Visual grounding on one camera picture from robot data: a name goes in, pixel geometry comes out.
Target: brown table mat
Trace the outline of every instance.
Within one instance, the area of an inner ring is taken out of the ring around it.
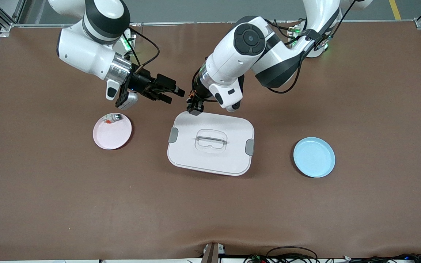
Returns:
[[[188,92],[229,27],[144,28],[161,48],[147,68]],[[211,241],[227,253],[421,253],[421,31],[412,22],[344,23],[285,95],[247,73],[232,115],[254,125],[255,155],[237,178],[168,161],[170,128],[186,108],[178,97],[140,97],[123,112],[131,142],[98,148],[92,128],[117,110],[105,82],[57,58],[59,31],[13,28],[0,40],[0,260],[194,257]],[[142,61],[155,52],[143,40],[137,50]],[[291,161],[309,136],[335,151],[325,178]]]

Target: cable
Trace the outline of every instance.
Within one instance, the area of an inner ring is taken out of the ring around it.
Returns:
[[[337,32],[337,30],[339,29],[339,27],[341,26],[342,21],[344,21],[344,18],[347,16],[347,14],[349,13],[350,9],[354,6],[355,2],[357,2],[357,0],[354,0],[352,2],[352,4],[349,6],[349,8],[347,9],[347,11],[345,12],[344,16],[342,16],[341,20],[339,21],[339,24],[337,25],[337,27],[334,29],[334,32],[331,34],[331,38],[334,37],[335,33]]]
[[[278,30],[279,30],[279,32],[284,36],[284,37],[287,37],[287,38],[289,38],[289,39],[294,39],[295,37],[291,37],[291,36],[289,36],[289,35],[286,35],[282,30],[289,30],[289,28],[287,28],[287,27],[281,27],[280,25],[279,25],[279,23],[277,23],[277,20],[275,20],[274,19],[274,22],[272,23],[271,21],[269,21],[269,20],[267,20],[267,19],[265,19],[264,18],[264,21],[266,21],[269,25],[271,25],[271,26],[273,26],[273,27],[276,27]]]
[[[292,89],[293,89],[293,87],[296,85],[296,83],[297,83],[297,80],[298,80],[298,77],[299,77],[299,75],[300,75],[300,70],[301,70],[301,63],[303,62],[303,57],[304,57],[304,55],[305,54],[307,54],[307,53],[309,53],[312,49],[314,48],[314,45],[308,50],[308,51],[306,51],[306,52],[301,52],[300,53],[300,62],[299,62],[299,68],[298,68],[298,70],[297,70],[297,76],[295,76],[295,80],[293,81],[293,83],[292,83],[292,85],[290,86],[290,88],[287,88],[286,90],[284,90],[284,91],[278,91],[278,90],[274,90],[274,89],[272,89],[272,88],[268,88],[268,87],[266,87],[268,90],[270,90],[270,91],[272,91],[272,92],[274,92],[274,93],[277,93],[277,94],[285,94],[285,93],[287,93],[287,92],[289,92],[289,91],[291,91]]]
[[[295,37],[294,39],[290,40],[289,42],[284,43],[284,45],[288,46],[288,45],[290,45],[291,43],[294,43],[295,41],[297,41],[297,40],[299,40],[299,39],[300,39],[300,36]]]
[[[141,62],[139,62],[139,58],[137,58],[136,52],[134,51],[134,48],[132,47],[131,43],[129,42],[129,39],[126,37],[126,35],[124,35],[123,33],[123,37],[124,39],[128,42],[129,47],[131,48],[132,54],[134,55],[134,57],[136,58],[137,61],[137,65],[141,66]]]
[[[151,43],[157,49],[157,54],[155,54],[155,56],[153,58],[151,58],[150,60],[147,60],[144,64],[140,65],[139,68],[137,68],[136,73],[139,73],[139,71],[141,71],[142,68],[145,67],[145,65],[151,63],[153,60],[155,60],[160,55],[160,48],[152,40],[150,40],[149,38],[145,37],[141,33],[137,32],[134,28],[132,28],[132,27],[129,27],[129,28],[131,29],[131,31],[133,31],[137,35],[140,35],[142,38],[144,38],[145,40],[147,40],[149,43]]]
[[[372,258],[352,258],[349,263],[397,263],[396,260],[413,260],[414,263],[421,263],[421,254],[402,254],[390,258],[379,258],[377,256]]]
[[[196,70],[196,73],[194,73],[194,76],[193,76],[193,78],[191,80],[191,88],[193,90],[194,96],[196,96],[199,100],[202,100],[204,102],[209,102],[209,103],[215,103],[215,102],[217,102],[217,100],[207,100],[207,99],[203,99],[203,98],[199,97],[199,95],[197,95],[196,89],[194,88],[194,79],[196,78],[197,74],[199,73],[199,70],[200,70],[200,68],[198,68]]]
[[[288,254],[282,254],[282,255],[279,255],[278,257],[283,256],[284,258],[287,258],[287,256],[292,255],[292,256],[294,256],[295,258],[299,258],[299,259],[302,259],[302,258],[308,258],[308,259],[310,259],[310,258],[311,258],[311,259],[315,259],[315,260],[316,260],[316,262],[318,262],[318,263],[319,263],[319,260],[318,260],[318,255],[317,255],[317,254],[316,254],[313,250],[308,249],[308,248],[303,248],[303,247],[296,247],[296,246],[284,246],[284,247],[277,247],[277,248],[273,248],[273,249],[269,250],[269,251],[266,253],[266,258],[269,256],[269,253],[271,253],[272,251],[279,250],[279,249],[286,249],[286,248],[296,248],[296,249],[302,249],[302,250],[309,251],[309,252],[313,253],[314,258],[313,258],[313,257],[311,257],[311,256],[306,256],[306,255],[303,255],[303,254],[298,254],[298,253],[288,253]]]
[[[243,263],[246,263],[246,261],[247,261],[247,260],[249,260],[251,257],[252,257],[252,255],[247,256],[247,257],[244,259]]]

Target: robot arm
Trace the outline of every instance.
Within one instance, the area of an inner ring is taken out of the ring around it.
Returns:
[[[288,82],[308,53],[325,45],[337,22],[340,0],[303,0],[303,3],[306,29],[300,33],[297,43],[287,48],[273,34],[268,40],[265,54],[251,67],[266,88],[279,88]]]
[[[81,19],[61,30],[58,57],[105,80],[108,100],[113,100],[120,91],[117,108],[125,110],[133,105],[138,99],[136,93],[166,103],[172,99],[163,92],[184,96],[174,80],[160,74],[153,78],[149,71],[113,50],[113,45],[129,30],[130,13],[122,0],[49,0],[49,3],[57,13]]]
[[[200,114],[204,110],[203,102],[212,96],[230,112],[239,108],[243,97],[238,90],[242,90],[242,81],[239,79],[242,80],[241,76],[249,69],[266,88],[279,88],[287,83],[309,52],[323,48],[329,41],[329,35],[337,23],[341,1],[349,4],[361,2],[361,5],[356,3],[354,6],[363,9],[372,0],[303,0],[306,27],[291,48],[282,42],[262,17],[247,16],[239,20],[194,77],[187,111],[193,115]],[[249,27],[256,34],[262,33],[263,37],[257,45],[252,45],[248,42],[249,37],[245,37],[247,32],[243,28]],[[239,52],[237,44],[245,49],[250,48],[252,53]],[[262,52],[256,46],[264,47]]]
[[[200,114],[202,103],[212,96],[229,112],[239,107],[243,98],[239,77],[263,54],[269,30],[262,17],[247,16],[237,21],[194,77],[189,113]]]

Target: circular black button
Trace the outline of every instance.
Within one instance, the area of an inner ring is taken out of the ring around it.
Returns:
[[[242,35],[243,32],[248,29],[250,29],[250,24],[242,24],[237,27],[235,33],[237,33],[238,35]]]
[[[264,42],[263,41],[260,41],[257,46],[253,47],[252,52],[254,54],[259,54],[264,49],[264,46],[265,46],[264,45]]]
[[[234,46],[240,54],[249,53],[249,46],[244,42],[242,37],[235,38]]]
[[[256,31],[256,33],[258,33],[258,36],[259,36],[260,39],[264,39],[264,35],[263,35],[262,31],[257,26],[253,25],[251,28],[254,31]]]
[[[248,30],[243,35],[244,42],[250,46],[256,46],[259,40],[258,34],[252,30]]]

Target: yellow floor line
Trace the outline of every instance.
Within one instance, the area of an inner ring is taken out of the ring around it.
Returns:
[[[394,14],[394,18],[396,20],[401,20],[401,14],[399,13],[399,9],[397,9],[396,0],[389,0],[389,4],[391,5],[392,13]]]

